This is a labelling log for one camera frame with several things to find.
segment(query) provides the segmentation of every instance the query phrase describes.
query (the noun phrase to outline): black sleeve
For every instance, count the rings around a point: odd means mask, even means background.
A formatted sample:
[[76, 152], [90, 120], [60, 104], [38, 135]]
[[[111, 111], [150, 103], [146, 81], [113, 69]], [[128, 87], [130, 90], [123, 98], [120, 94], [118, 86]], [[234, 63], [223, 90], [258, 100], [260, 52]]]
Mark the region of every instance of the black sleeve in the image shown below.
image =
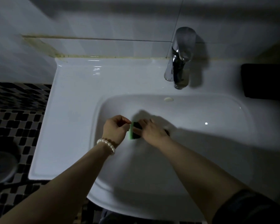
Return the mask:
[[280, 205], [262, 194], [241, 190], [216, 212], [213, 224], [280, 223]]

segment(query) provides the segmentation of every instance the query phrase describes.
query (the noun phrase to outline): bracelet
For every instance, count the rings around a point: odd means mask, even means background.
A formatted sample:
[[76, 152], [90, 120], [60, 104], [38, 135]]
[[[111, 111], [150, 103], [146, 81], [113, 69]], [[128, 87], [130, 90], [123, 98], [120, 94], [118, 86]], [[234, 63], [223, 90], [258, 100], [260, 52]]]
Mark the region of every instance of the bracelet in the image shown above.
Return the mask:
[[105, 143], [106, 145], [108, 145], [108, 146], [112, 149], [112, 155], [114, 155], [114, 153], [115, 153], [115, 148], [114, 148], [114, 146], [113, 146], [110, 142], [108, 142], [107, 140], [101, 138], [101, 139], [98, 139], [98, 141], [96, 142], [96, 144], [98, 144], [98, 143], [100, 143], [100, 142], [103, 142], [103, 143]]

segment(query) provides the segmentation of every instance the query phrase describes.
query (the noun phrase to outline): person's right hand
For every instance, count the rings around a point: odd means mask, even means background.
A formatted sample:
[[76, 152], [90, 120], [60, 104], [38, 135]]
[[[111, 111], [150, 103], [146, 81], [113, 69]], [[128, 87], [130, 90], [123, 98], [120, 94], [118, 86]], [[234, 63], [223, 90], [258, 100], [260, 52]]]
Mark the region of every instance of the person's right hand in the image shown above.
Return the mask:
[[154, 147], [158, 147], [165, 138], [170, 138], [164, 129], [155, 124], [153, 119], [141, 119], [138, 123], [141, 125], [142, 130], [133, 127], [133, 132], [140, 135], [144, 140], [146, 140], [146, 142]]

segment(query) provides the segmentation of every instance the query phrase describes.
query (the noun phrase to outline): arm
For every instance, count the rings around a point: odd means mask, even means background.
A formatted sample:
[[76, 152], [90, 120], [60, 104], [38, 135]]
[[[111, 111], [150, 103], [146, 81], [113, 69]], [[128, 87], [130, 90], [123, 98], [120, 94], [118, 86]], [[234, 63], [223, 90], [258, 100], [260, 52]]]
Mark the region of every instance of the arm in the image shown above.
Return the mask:
[[235, 193], [248, 187], [200, 154], [172, 140], [154, 121], [139, 120], [143, 130], [134, 128], [149, 144], [157, 147], [172, 164], [184, 187], [208, 223]]
[[[129, 130], [130, 123], [122, 116], [108, 119], [102, 138], [118, 146]], [[111, 153], [109, 146], [98, 143], [70, 168], [6, 213], [0, 218], [0, 224], [72, 224]]]

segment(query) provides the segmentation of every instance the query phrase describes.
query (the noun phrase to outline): green sponge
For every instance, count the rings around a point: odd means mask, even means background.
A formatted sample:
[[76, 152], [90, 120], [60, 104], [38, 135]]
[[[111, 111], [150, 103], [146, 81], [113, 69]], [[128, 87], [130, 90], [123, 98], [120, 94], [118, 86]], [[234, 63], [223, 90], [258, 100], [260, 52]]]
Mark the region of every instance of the green sponge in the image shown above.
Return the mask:
[[136, 127], [138, 129], [142, 130], [142, 127], [138, 122], [132, 122], [132, 124], [130, 125], [130, 130], [129, 130], [129, 139], [132, 140], [132, 139], [141, 138], [139, 135], [137, 135], [133, 132], [133, 127]]

